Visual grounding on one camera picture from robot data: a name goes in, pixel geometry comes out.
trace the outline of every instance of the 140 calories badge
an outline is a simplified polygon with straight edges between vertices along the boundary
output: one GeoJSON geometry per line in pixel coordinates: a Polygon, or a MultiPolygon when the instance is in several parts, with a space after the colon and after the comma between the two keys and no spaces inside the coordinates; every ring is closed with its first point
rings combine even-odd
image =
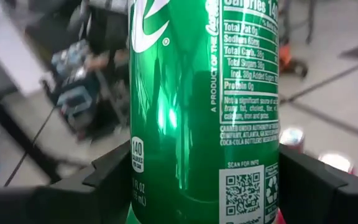
{"type": "Polygon", "coordinates": [[[132,167],[135,172],[144,171],[144,150],[143,140],[138,137],[132,137],[132,167]]]}

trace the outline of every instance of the can logo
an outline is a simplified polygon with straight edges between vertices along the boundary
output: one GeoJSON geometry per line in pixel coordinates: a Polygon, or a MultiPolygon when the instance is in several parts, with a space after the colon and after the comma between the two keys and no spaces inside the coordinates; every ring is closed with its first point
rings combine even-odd
{"type": "Polygon", "coordinates": [[[132,167],[135,172],[144,171],[144,149],[143,140],[138,137],[132,137],[132,167]]]}
{"type": "Polygon", "coordinates": [[[165,29],[168,27],[169,21],[167,21],[162,27],[152,34],[144,33],[144,19],[156,14],[164,6],[169,3],[170,0],[154,0],[149,11],[146,13],[147,0],[137,0],[130,2],[134,5],[134,16],[132,18],[132,33],[131,41],[132,48],[136,53],[142,53],[149,49],[153,44],[155,44],[162,34],[165,32],[165,29]]]}

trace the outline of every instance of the gray floor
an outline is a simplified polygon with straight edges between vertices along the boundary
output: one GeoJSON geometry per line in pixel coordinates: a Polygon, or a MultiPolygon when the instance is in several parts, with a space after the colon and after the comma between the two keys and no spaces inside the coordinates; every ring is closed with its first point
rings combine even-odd
{"type": "MultiPolygon", "coordinates": [[[[293,0],[291,19],[294,26],[307,15],[307,4],[293,0]]],[[[280,77],[280,107],[283,128],[299,126],[306,133],[306,149],[314,154],[338,151],[349,156],[358,175],[358,60],[339,57],[340,53],[358,46],[358,1],[320,1],[316,8],[314,40],[305,44],[306,27],[293,31],[291,43],[295,57],[305,59],[310,73],[305,80],[280,77]]],[[[120,145],[129,137],[129,130],[115,133],[94,144],[78,143],[53,112],[43,94],[31,99],[12,95],[4,103],[21,122],[32,138],[49,154],[72,161],[89,163],[120,145]]],[[[22,158],[12,141],[0,134],[0,186],[22,158]]],[[[72,167],[62,167],[70,175],[72,167]]],[[[47,179],[26,157],[9,186],[46,184],[47,179]]]]}

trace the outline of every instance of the sprite can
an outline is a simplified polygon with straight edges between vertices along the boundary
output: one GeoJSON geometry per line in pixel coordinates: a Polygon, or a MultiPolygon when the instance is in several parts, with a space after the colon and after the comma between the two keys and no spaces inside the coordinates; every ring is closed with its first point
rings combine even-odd
{"type": "Polygon", "coordinates": [[[272,223],[277,0],[130,0],[129,22],[129,219],[272,223]]]}

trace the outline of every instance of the qr code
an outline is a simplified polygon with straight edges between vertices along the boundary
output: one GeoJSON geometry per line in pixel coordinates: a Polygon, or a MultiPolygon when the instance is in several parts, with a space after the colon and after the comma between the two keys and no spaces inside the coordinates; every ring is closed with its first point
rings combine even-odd
{"type": "Polygon", "coordinates": [[[264,166],[219,171],[220,223],[264,222],[264,166]]]}
{"type": "Polygon", "coordinates": [[[260,173],[226,177],[226,215],[242,215],[260,209],[260,173]]]}

